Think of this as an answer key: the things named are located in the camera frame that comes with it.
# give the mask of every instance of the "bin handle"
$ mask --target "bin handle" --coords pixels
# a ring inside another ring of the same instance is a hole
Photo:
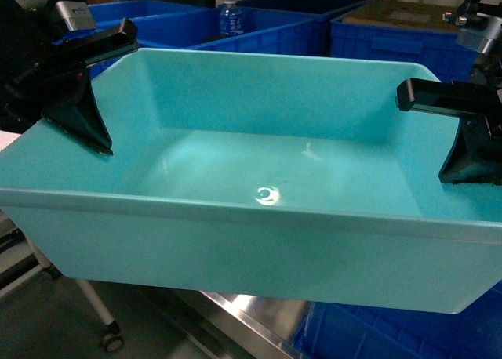
[[[373,38],[371,41],[371,49],[410,55],[420,55],[423,47],[423,42],[411,42],[409,40],[393,38]]]

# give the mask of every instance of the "teal plastic tub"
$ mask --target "teal plastic tub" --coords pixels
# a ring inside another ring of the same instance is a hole
[[[93,81],[114,141],[40,121],[0,209],[68,277],[456,313],[502,278],[502,188],[438,180],[417,64],[140,49]]]

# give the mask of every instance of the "plastic tub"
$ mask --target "plastic tub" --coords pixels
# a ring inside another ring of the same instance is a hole
[[[0,209],[68,277],[455,313],[502,278],[502,188],[443,185],[417,64],[140,49],[93,81],[115,155],[46,121]]]
[[[372,0],[245,0],[239,6],[298,13],[314,21],[309,38],[309,56],[328,56],[329,22]]]
[[[94,20],[101,23],[122,20],[123,18],[135,19],[146,16],[152,17],[164,14],[179,14],[205,10],[205,8],[199,6],[155,0],[111,2],[107,4],[90,5],[89,9]]]
[[[497,359],[502,284],[459,314],[313,303],[294,337],[311,359]]]

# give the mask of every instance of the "white metal leg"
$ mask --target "white metal leg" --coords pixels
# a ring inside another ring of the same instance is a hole
[[[28,238],[26,238],[27,243],[30,245],[38,263],[43,268],[43,271],[52,279],[56,279],[61,275],[61,272],[50,262],[50,260],[45,257],[40,249]],[[120,335],[120,328],[117,321],[111,316],[110,311],[101,301],[100,297],[94,291],[89,281],[84,279],[75,279],[77,285],[84,293],[85,297],[89,300],[94,310],[100,316],[102,322],[106,325],[107,330],[104,333],[102,346],[105,351],[111,352],[115,351],[122,346],[124,341]]]
[[[93,305],[94,310],[100,316],[100,319],[105,325],[109,325],[114,321],[114,318],[111,316],[110,312],[106,308],[106,306],[101,301],[100,297],[94,291],[94,288],[91,286],[89,281],[85,279],[75,279],[77,285],[84,293],[85,297],[90,301]]]
[[[28,238],[26,235],[24,235],[24,237],[26,238],[26,242],[28,243],[28,245],[30,245],[31,251],[35,255],[35,258],[37,259],[38,263],[44,269],[50,267],[53,263],[51,263],[49,261],[49,259],[47,257],[45,257],[45,255],[42,253],[42,251],[40,251],[40,249],[38,249],[38,247],[35,244],[33,244],[33,242],[30,240],[30,238]]]

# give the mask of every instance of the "robotic arm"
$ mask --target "robotic arm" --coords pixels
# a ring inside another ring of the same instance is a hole
[[[460,118],[457,137],[439,173],[442,183],[502,185],[502,5],[465,0],[443,20],[461,27],[457,43],[486,55],[485,83],[444,84],[411,78],[397,89],[401,111]]]
[[[130,20],[83,38],[96,24],[85,1],[0,0],[0,130],[23,133],[47,118],[86,146],[113,154],[88,68],[138,48]]]

